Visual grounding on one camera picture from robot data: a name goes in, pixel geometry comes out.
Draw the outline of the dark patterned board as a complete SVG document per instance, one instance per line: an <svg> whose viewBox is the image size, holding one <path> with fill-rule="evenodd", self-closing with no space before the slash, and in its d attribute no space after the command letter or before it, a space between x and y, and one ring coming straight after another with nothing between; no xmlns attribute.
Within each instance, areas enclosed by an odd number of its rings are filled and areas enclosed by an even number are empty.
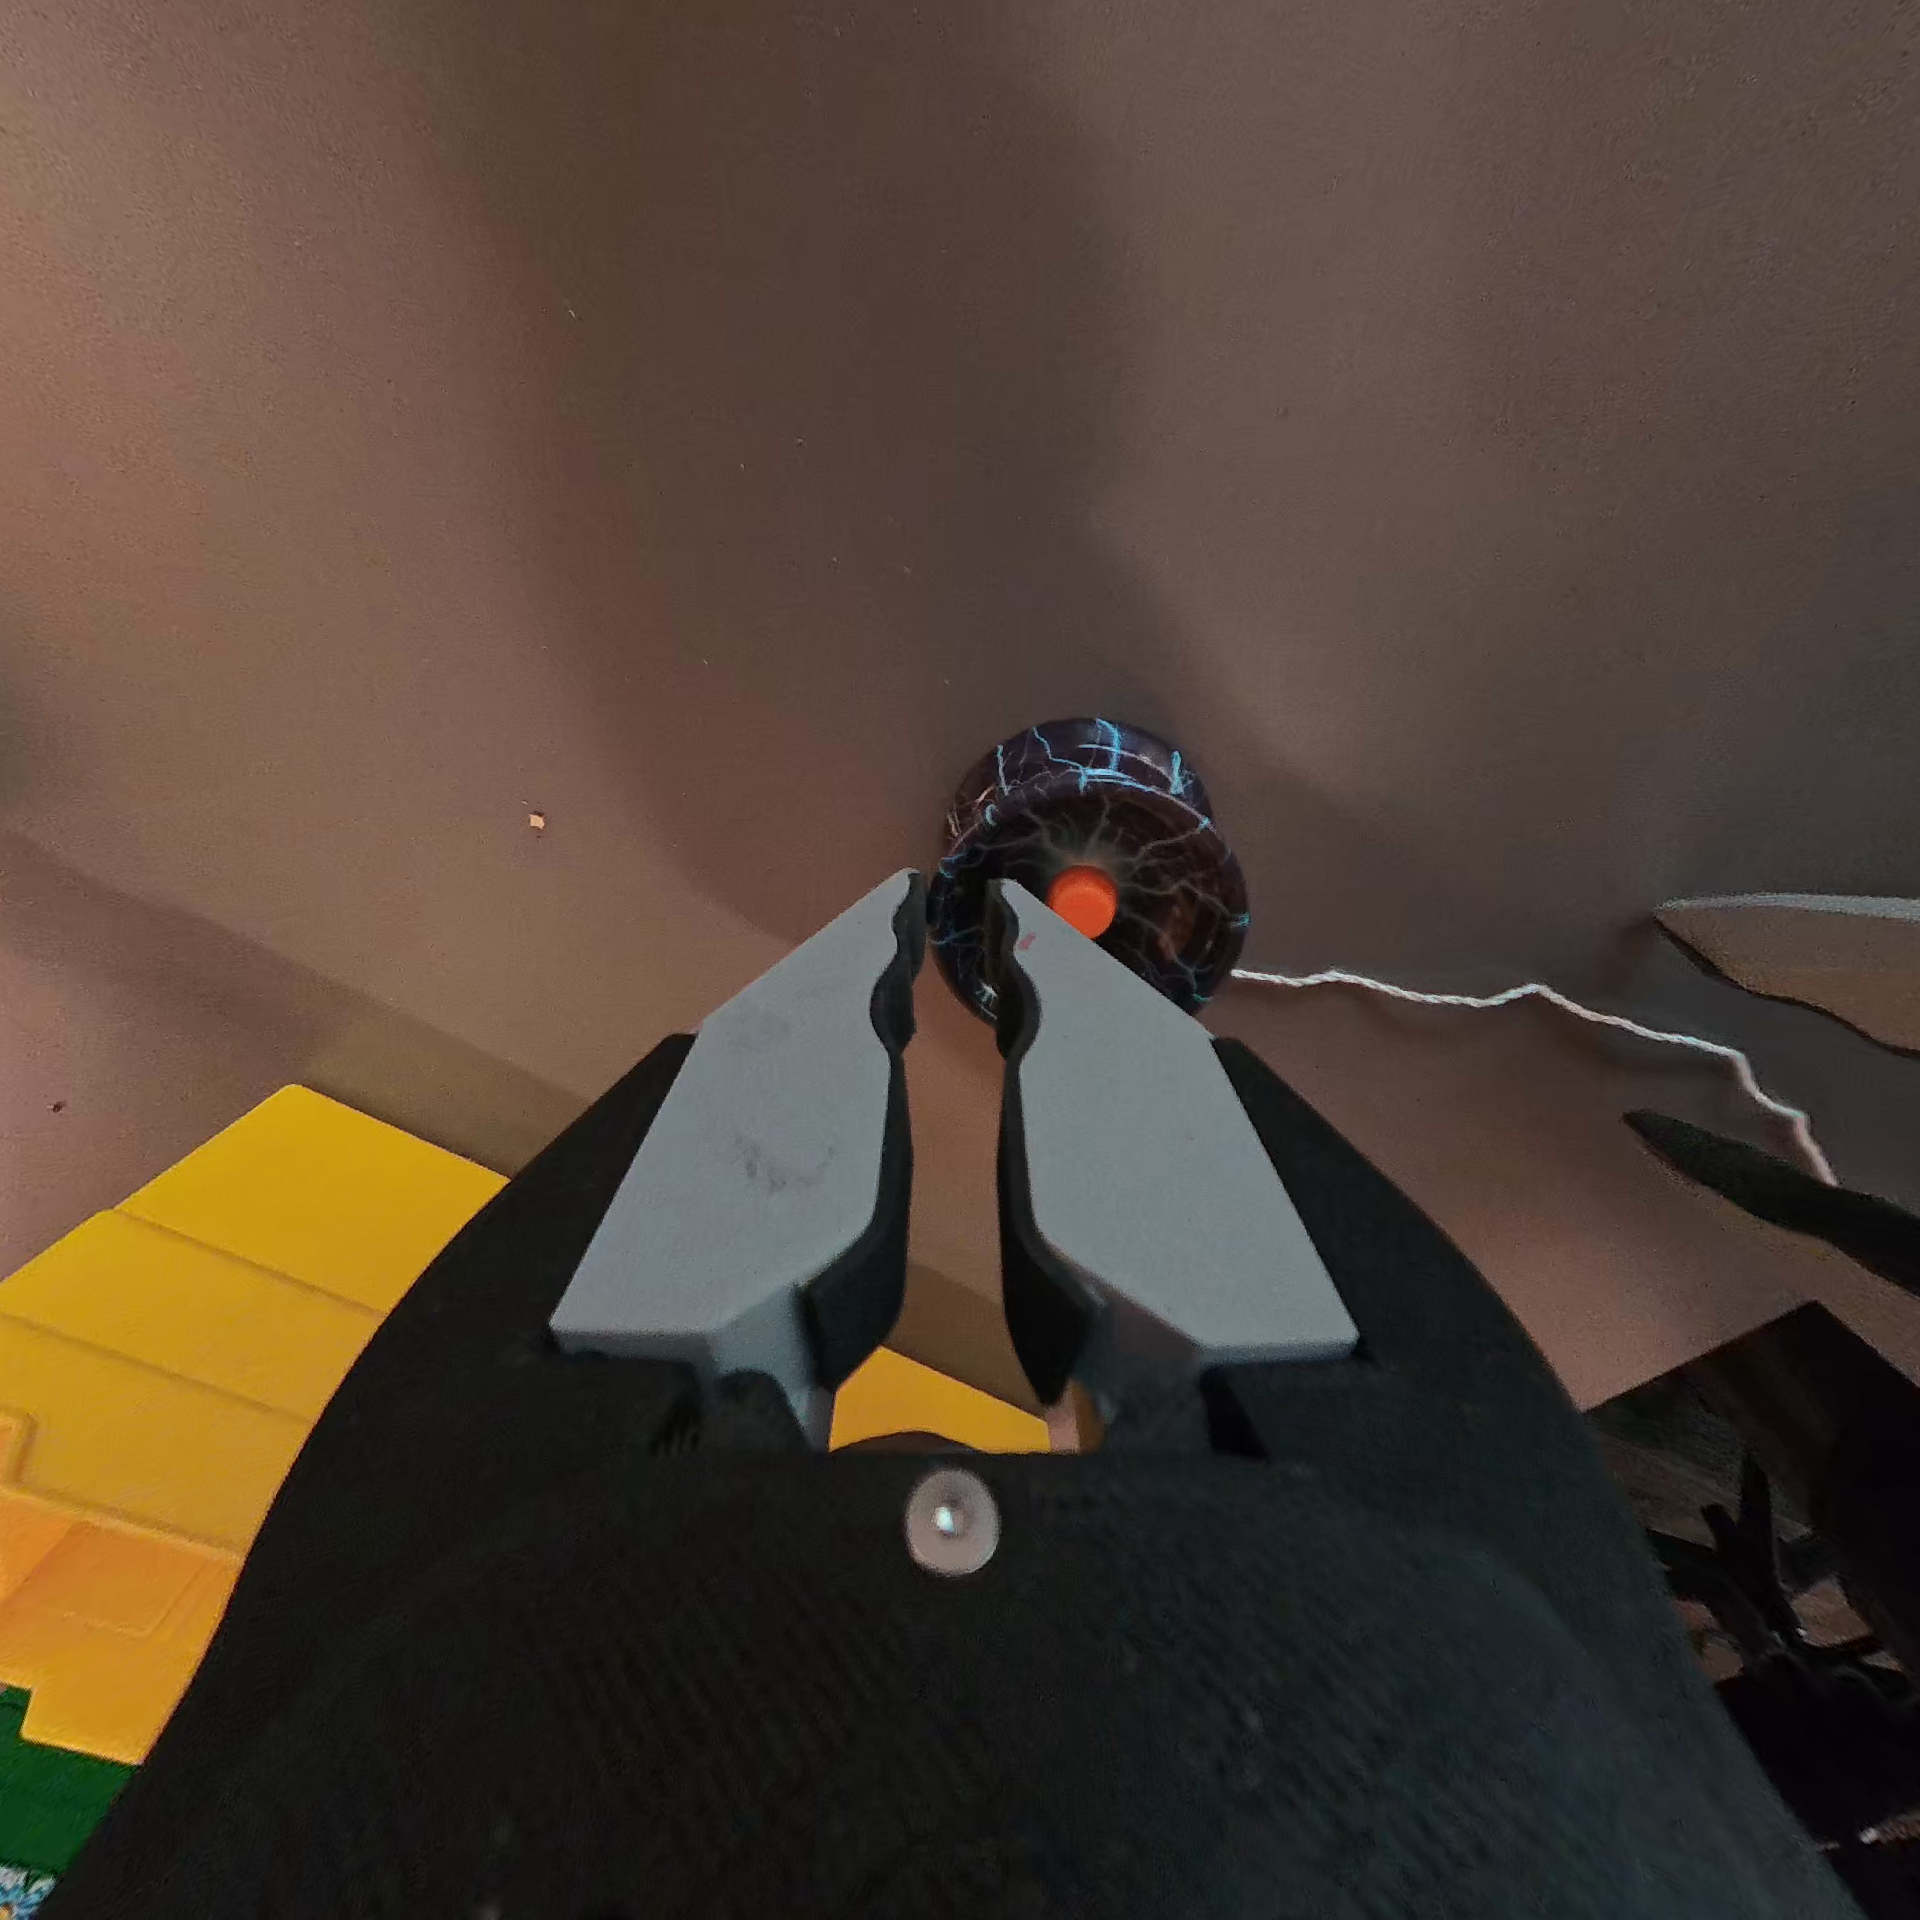
<svg viewBox="0 0 1920 1920"><path fill-rule="evenodd" d="M1854 1884L1917 1902L1917 1382L1806 1307L1588 1423L1762 1773Z"/></svg>

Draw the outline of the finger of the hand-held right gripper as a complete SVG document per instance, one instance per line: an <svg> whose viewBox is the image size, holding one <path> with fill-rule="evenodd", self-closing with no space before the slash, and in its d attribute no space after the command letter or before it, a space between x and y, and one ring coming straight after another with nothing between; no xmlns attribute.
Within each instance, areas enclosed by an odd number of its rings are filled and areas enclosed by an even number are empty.
<svg viewBox="0 0 1920 1920"><path fill-rule="evenodd" d="M1676 1174L1766 1227L1833 1247L1874 1278L1918 1293L1918 1215L1837 1187L1678 1116L1632 1111L1625 1127Z"/></svg>
<svg viewBox="0 0 1920 1920"><path fill-rule="evenodd" d="M1918 1051L1918 900L1726 895L1661 904L1655 924L1742 991L1809 1007L1877 1045Z"/></svg>

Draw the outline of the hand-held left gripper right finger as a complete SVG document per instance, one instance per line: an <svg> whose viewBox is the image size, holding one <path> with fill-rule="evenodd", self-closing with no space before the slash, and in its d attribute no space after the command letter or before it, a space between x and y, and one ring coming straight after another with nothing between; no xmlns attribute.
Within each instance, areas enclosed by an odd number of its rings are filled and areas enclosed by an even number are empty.
<svg viewBox="0 0 1920 1920"><path fill-rule="evenodd" d="M1017 880L989 889L1002 1307L1021 1371L1106 1427L1360 1331L1208 1031Z"/></svg>

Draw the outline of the dark purple crackle yoyo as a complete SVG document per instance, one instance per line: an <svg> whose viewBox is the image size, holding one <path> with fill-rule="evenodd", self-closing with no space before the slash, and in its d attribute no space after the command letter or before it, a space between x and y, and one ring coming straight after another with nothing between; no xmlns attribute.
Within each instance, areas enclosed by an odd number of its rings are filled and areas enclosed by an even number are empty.
<svg viewBox="0 0 1920 1920"><path fill-rule="evenodd" d="M1195 762L1154 733L1071 717L1001 738L958 781L926 887L931 954L996 1021L992 890L1013 882L1181 1013L1202 1013L1253 924L1247 879Z"/></svg>

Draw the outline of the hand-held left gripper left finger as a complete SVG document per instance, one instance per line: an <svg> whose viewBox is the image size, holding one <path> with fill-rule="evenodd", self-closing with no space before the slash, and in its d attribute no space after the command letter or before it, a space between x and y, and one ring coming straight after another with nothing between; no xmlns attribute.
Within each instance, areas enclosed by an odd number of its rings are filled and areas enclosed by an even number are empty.
<svg viewBox="0 0 1920 1920"><path fill-rule="evenodd" d="M826 1448L905 1303L918 972L909 868L707 1016L550 1315L560 1350L769 1380Z"/></svg>

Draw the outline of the yellow and green box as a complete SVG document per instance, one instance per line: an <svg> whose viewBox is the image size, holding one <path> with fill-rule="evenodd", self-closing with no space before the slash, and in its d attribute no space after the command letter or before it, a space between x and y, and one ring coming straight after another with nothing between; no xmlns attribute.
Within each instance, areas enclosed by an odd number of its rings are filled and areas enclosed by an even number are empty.
<svg viewBox="0 0 1920 1920"><path fill-rule="evenodd" d="M875 1908L911 1466L554 1331L691 1055L509 1183L282 1090L4 1280L6 1917Z"/></svg>

